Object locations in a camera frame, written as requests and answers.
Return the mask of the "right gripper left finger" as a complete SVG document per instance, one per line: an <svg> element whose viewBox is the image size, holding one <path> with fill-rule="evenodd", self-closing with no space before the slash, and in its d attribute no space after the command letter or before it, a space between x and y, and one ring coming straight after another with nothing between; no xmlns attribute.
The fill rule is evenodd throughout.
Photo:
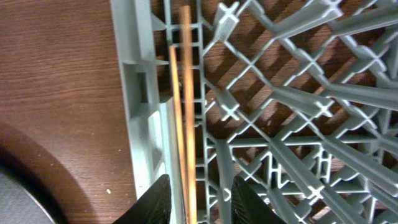
<svg viewBox="0 0 398 224"><path fill-rule="evenodd" d="M163 174L113 224L169 224L171 196L170 177Z"/></svg>

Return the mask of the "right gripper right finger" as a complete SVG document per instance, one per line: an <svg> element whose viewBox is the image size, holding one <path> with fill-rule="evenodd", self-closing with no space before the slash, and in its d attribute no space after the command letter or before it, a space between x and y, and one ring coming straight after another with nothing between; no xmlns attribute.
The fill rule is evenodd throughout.
<svg viewBox="0 0 398 224"><path fill-rule="evenodd" d="M285 224L241 177L231 187L232 224Z"/></svg>

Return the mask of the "wooden chopstick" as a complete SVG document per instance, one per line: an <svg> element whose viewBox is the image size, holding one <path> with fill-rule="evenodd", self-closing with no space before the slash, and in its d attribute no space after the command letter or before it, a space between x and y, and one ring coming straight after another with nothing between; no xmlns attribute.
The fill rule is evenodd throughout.
<svg viewBox="0 0 398 224"><path fill-rule="evenodd" d="M195 150L195 107L194 84L192 70L192 30L190 6L182 6L179 9L181 24L180 40L182 41L181 59L183 66L183 89L185 99L185 137L187 150L187 178L188 178L188 202L189 223L197 224L197 188L196 188L196 150Z"/></svg>
<svg viewBox="0 0 398 224"><path fill-rule="evenodd" d="M180 87L178 81L178 67L177 67L177 55L175 47L169 46L169 60L170 60L170 72L172 81L172 93L174 98L174 110L175 110L175 125L177 132L177 144L178 144L178 158L180 164L180 174L182 178L182 191L183 191L183 206L185 214L185 223L189 222L189 201L188 201L188 183L187 183L187 165L185 162L185 144L183 134L183 123L182 123L182 106L180 97Z"/></svg>

